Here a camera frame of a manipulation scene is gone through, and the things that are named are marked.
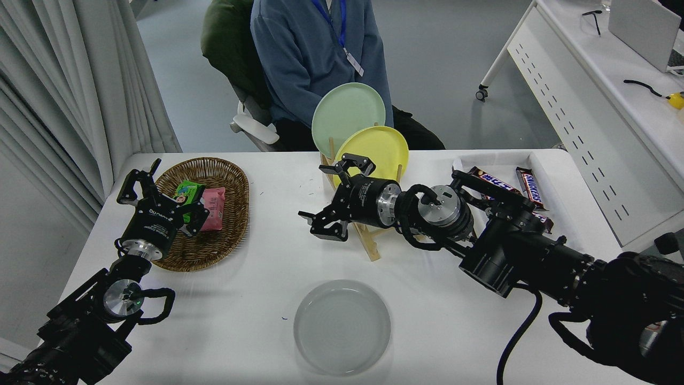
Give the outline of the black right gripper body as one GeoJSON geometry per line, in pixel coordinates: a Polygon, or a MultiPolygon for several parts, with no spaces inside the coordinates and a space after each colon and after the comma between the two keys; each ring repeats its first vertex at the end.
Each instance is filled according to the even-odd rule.
{"type": "Polygon", "coordinates": [[[352,222],[360,222],[378,228],[394,225],[390,208],[394,196],[394,181],[380,178],[352,178],[349,184],[339,183],[342,203],[348,209],[352,222]]]}

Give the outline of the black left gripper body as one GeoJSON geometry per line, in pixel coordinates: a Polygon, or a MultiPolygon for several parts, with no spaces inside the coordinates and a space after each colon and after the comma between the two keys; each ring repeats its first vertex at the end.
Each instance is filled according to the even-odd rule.
{"type": "Polygon", "coordinates": [[[177,202],[161,195],[158,202],[142,199],[123,233],[123,247],[134,244],[151,244],[160,253],[168,253],[178,231],[185,225],[183,215],[177,212],[177,202]]]}

